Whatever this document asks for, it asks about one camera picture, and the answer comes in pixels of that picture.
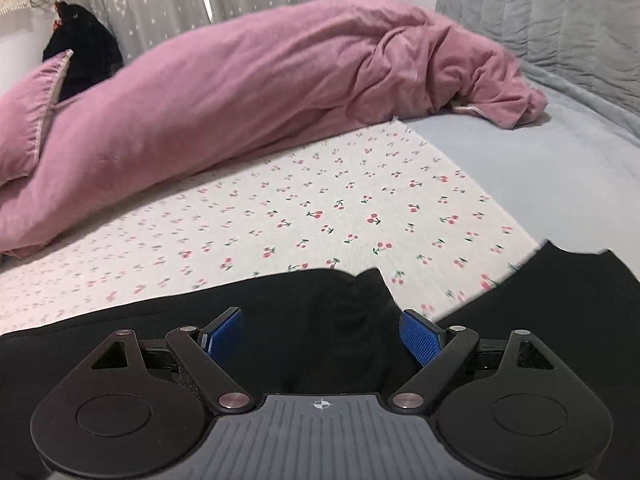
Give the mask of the black pants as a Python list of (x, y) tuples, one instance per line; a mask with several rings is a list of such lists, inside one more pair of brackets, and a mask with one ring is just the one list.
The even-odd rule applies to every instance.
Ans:
[[(36, 405), (115, 330), (144, 339), (243, 311), (242, 339), (226, 370), (253, 396), (389, 396), (418, 370), (398, 335), (400, 311), (377, 270), (307, 270), (125, 304), (6, 334), (1, 339), (1, 474), (42, 479), (32, 445)], [(525, 328), (582, 378), (611, 412), (602, 479), (639, 474), (639, 284), (612, 252), (575, 254), (546, 243), (514, 274), (446, 315), (503, 339)]]

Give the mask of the cherry print bed sheet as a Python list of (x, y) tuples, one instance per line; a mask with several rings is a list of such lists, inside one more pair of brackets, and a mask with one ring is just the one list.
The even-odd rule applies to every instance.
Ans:
[(378, 269), (399, 307), (441, 318), (536, 247), (463, 169), (390, 122), (158, 188), (2, 266), (1, 328), (308, 269)]

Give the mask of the light blue blanket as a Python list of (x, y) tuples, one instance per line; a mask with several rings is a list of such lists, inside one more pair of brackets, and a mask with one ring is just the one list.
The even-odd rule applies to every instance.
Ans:
[(527, 64), (548, 105), (531, 125), (502, 130), (453, 114), (409, 125), (460, 164), (538, 242), (569, 252), (609, 249), (639, 270), (639, 116)]

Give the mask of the pink duvet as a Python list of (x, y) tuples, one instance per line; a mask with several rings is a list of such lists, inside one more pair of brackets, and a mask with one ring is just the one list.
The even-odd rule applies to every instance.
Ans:
[(449, 107), (503, 129), (546, 97), (514, 55), (402, 0), (314, 0), (185, 32), (58, 101), (34, 172), (1, 185), (1, 250), (38, 252), (172, 178)]

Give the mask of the pink pillow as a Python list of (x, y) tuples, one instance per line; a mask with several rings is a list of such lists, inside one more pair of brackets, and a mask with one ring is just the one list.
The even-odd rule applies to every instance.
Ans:
[(1, 97), (1, 185), (37, 167), (73, 54), (49, 58)]

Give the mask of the black bag by curtain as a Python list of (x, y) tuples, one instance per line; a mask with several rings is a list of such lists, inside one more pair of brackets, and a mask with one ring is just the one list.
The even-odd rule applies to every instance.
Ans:
[(58, 98), (62, 102), (111, 78), (124, 61), (116, 38), (93, 13), (80, 4), (65, 1), (57, 1), (54, 6), (58, 19), (42, 60), (73, 51)]

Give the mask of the grey quilted cushion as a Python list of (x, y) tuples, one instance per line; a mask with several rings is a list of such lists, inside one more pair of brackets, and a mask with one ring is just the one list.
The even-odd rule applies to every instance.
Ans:
[(639, 0), (436, 0), (518, 58), (639, 110)]

